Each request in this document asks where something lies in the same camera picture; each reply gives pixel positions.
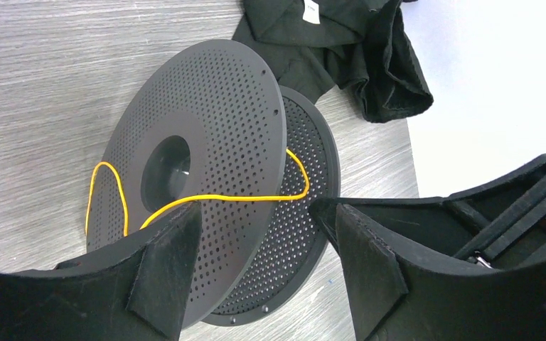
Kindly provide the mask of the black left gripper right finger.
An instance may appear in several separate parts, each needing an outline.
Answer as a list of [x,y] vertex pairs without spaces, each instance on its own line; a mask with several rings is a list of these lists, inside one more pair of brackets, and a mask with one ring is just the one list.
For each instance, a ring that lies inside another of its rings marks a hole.
[[546,154],[448,197],[323,197],[357,340],[546,340]]

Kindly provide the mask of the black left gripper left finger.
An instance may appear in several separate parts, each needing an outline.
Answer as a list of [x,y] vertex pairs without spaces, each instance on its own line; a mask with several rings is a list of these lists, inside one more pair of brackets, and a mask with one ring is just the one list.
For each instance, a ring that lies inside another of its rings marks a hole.
[[185,204],[52,270],[0,273],[0,340],[177,340],[201,232]]

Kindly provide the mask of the black perforated spool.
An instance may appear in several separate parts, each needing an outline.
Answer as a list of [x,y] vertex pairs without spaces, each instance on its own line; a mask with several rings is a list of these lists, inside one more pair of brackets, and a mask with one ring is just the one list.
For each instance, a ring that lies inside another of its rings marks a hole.
[[331,130],[242,43],[207,40],[164,63],[126,108],[102,161],[88,251],[175,200],[210,196],[200,204],[185,327],[265,317],[300,290],[326,249],[308,208],[340,191]]

